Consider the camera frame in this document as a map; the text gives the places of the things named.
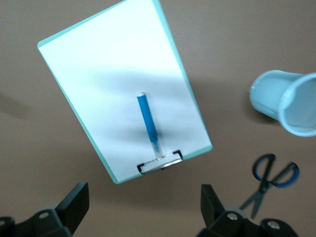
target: blue scissor handle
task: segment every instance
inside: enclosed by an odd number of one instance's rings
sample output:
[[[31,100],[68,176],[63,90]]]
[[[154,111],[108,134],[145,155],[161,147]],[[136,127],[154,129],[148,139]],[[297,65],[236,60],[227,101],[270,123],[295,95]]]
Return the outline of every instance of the blue scissor handle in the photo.
[[[267,168],[271,168],[273,162],[276,159],[276,156],[273,154],[269,154],[269,155],[265,155],[265,156],[260,157],[253,165],[252,173],[253,173],[254,177],[259,181],[262,181],[262,178],[258,175],[258,172],[257,172],[258,166],[267,159],[269,160],[269,163],[270,163],[270,167],[268,167],[269,166],[269,164],[268,164]],[[280,180],[284,175],[286,175],[291,170],[294,171],[292,177],[286,182],[278,183],[278,180]],[[272,181],[269,181],[269,182],[272,183],[277,188],[285,188],[285,187],[292,185],[297,180],[299,173],[300,173],[300,171],[299,171],[297,164],[292,162],[282,172],[280,172]]]

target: white clipboard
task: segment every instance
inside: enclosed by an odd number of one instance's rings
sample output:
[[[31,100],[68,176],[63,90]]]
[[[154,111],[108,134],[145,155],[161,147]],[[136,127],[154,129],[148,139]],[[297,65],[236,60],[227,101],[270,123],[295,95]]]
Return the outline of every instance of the white clipboard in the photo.
[[[185,161],[212,149],[158,0],[124,0],[38,49],[115,183],[141,176],[140,164],[158,167],[139,92],[164,154],[179,150]]]

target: tabletop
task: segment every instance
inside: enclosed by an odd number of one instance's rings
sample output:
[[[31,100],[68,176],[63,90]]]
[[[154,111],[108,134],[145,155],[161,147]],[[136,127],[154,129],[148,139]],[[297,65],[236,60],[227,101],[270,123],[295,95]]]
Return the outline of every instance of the tabletop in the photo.
[[[316,2],[161,0],[213,150],[117,185],[37,43],[118,2],[0,1],[0,216],[24,221],[88,182],[90,209],[74,236],[193,237],[204,228],[201,184],[239,207],[259,186],[253,163],[273,153],[272,176],[292,161],[300,177],[272,187],[253,222],[280,219],[315,236],[315,137],[262,119],[248,94],[265,71],[316,71]]]

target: mesh pen cup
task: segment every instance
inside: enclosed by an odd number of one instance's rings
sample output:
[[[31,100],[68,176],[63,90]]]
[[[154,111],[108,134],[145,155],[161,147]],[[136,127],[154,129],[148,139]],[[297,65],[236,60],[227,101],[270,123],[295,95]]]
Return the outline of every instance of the mesh pen cup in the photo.
[[[316,73],[265,72],[252,84],[250,102],[290,133],[316,136]]]

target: clipboard clip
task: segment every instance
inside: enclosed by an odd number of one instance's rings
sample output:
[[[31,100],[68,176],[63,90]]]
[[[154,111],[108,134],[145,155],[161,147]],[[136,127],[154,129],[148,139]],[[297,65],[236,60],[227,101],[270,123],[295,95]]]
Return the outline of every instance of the clipboard clip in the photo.
[[[164,169],[173,164],[177,164],[183,161],[183,156],[180,150],[176,150],[172,153],[165,154],[159,158],[151,161],[139,164],[137,166],[138,171],[141,174],[154,172],[159,169]]]

